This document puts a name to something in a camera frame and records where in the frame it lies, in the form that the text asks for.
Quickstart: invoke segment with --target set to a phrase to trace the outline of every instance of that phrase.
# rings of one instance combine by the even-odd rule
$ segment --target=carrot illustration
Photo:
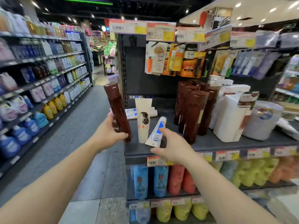
[[[152,70],[152,57],[149,56],[149,58],[147,59],[147,72],[150,73]]]

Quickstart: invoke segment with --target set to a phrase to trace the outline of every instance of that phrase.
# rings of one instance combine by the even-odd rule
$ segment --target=right hand
[[[152,153],[176,164],[183,164],[190,156],[196,155],[193,148],[182,136],[167,128],[159,128],[159,131],[166,136],[167,145],[166,148],[152,148]]]

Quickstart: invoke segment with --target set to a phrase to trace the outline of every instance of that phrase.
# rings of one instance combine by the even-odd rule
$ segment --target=store ceiling
[[[261,25],[299,18],[299,0],[215,0],[180,20],[198,22],[200,14],[214,7],[233,8],[230,22],[235,27]]]
[[[104,24],[104,18],[147,21],[178,22],[179,19],[204,7],[213,0],[100,0],[113,5],[70,2],[65,0],[34,0],[40,9],[36,12],[40,19],[70,23],[68,17],[77,22],[90,20],[92,27]]]

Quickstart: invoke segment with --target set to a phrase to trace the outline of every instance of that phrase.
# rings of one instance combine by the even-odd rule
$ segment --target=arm
[[[218,224],[279,224],[269,212],[196,154],[185,139],[169,129],[159,130],[166,136],[167,146],[152,148],[151,152],[187,168]]]
[[[116,133],[112,121],[107,117],[86,143],[8,201],[0,209],[1,223],[58,223],[95,155],[128,137]]]

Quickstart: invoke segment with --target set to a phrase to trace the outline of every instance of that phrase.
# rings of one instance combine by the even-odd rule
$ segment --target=left hand
[[[127,133],[116,133],[112,127],[113,115],[109,115],[97,128],[88,142],[95,146],[96,153],[113,146],[116,142],[126,139]]]

